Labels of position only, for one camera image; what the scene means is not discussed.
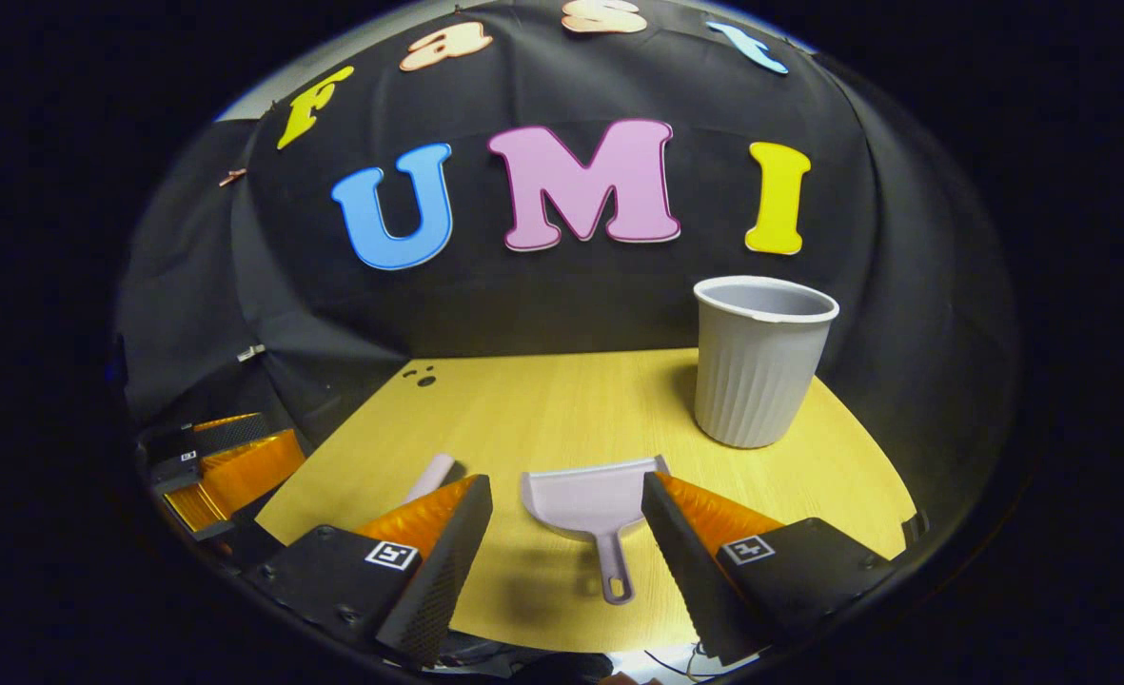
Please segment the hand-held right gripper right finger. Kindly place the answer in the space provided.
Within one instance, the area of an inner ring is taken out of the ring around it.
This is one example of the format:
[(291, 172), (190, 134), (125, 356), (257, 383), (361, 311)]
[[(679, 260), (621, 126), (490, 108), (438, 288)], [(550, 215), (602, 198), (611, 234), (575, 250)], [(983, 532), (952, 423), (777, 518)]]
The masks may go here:
[(641, 511), (705, 654), (725, 666), (813, 641), (894, 573), (826, 520), (779, 523), (670, 474), (644, 477)]

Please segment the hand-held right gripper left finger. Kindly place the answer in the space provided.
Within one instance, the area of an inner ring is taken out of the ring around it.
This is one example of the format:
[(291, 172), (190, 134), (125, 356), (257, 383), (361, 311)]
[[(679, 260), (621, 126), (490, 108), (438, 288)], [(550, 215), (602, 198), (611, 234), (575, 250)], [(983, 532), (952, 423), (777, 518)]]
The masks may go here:
[(357, 532), (315, 526), (243, 578), (315, 634), (401, 667), (430, 667), (492, 508), (488, 476), (473, 474)]

